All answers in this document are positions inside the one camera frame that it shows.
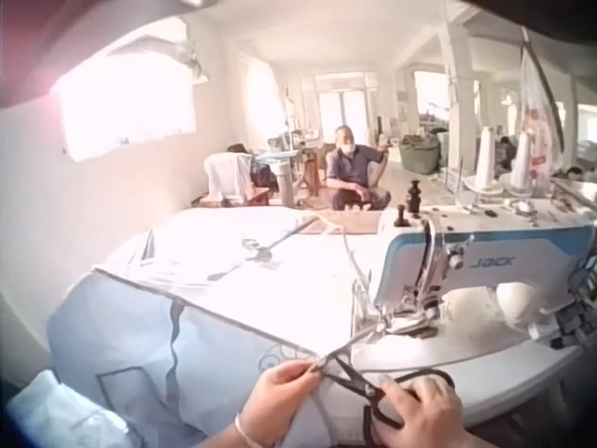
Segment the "sewing machine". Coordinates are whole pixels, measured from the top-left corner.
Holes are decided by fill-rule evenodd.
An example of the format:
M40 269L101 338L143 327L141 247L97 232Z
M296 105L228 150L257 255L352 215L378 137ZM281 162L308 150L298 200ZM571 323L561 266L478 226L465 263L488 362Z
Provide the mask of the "sewing machine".
M368 285L372 307L362 310L357 328L378 313L389 326L401 322L389 334L436 336L444 298L475 291L497 303L511 329L552 348L597 329L583 296L595 259L591 210L549 199L409 210L382 214Z

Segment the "hand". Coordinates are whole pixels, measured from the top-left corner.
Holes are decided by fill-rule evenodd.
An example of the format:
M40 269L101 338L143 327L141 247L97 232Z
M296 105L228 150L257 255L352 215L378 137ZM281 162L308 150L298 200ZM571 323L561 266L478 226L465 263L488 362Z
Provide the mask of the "hand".
M297 359L263 372L239 416L253 441L273 446L285 436L295 413L321 383L321 373L307 371L312 364Z
M358 184L354 184L354 191L360 196L362 202L366 202L371 197L371 193L365 187L361 187Z
M388 448L458 448L467 442L462 403L443 379L415 380L410 389L418 400L392 380L382 389L404 420L404 427L396 430L373 419L376 432Z

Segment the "scissors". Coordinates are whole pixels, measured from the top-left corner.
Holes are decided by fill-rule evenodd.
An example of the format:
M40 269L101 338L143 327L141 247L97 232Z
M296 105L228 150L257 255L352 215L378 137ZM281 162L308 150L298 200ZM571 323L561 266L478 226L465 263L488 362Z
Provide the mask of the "scissors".
M339 357L336 357L335 360L342 367L344 372L348 375L349 379L341 378L331 373L324 373L324 376L334 381L338 385L341 385L342 387L350 390L356 395L363 397L369 403L368 406L365 406L363 414L363 437L365 439L365 442L367 443L367 446L375 446L375 443L373 442L373 438L371 436L372 417L375 417L376 419L378 419L382 423L385 423L387 426L392 427L393 429L402 429L404 427L403 423L397 422L396 420L388 417L380 409L380 403L385 397L385 392L383 392L383 390L380 387L377 387L370 381L368 381L359 371L355 370L346 361L343 361ZM438 376L445 380L446 383L448 383L452 388L454 388L454 381L449 376L449 374L445 371L438 371L435 369L421 369L419 371L414 371L406 375L400 376L398 378L395 378L394 381L396 383L404 383L405 381L428 375ZM418 399L413 391L408 389L407 391L413 397Z

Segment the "man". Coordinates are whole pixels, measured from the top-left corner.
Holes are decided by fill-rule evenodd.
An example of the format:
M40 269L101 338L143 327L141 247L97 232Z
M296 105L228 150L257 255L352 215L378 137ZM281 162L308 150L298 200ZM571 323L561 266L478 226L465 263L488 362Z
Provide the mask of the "man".
M344 210L346 205L370 205L370 210L383 210L390 203L390 192L376 187L377 179L369 178L369 164L378 163L378 176L388 163L387 148L373 149L355 145L353 131L348 126L336 130L336 149L326 156L327 186L333 192L330 198L333 210Z

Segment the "doorway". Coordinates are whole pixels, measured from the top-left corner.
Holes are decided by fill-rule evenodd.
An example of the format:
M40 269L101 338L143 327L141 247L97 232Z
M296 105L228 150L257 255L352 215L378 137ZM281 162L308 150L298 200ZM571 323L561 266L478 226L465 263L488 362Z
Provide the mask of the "doorway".
M319 112L324 141L336 140L336 129L350 126L354 141L368 145L368 111L365 91L330 91L319 93Z

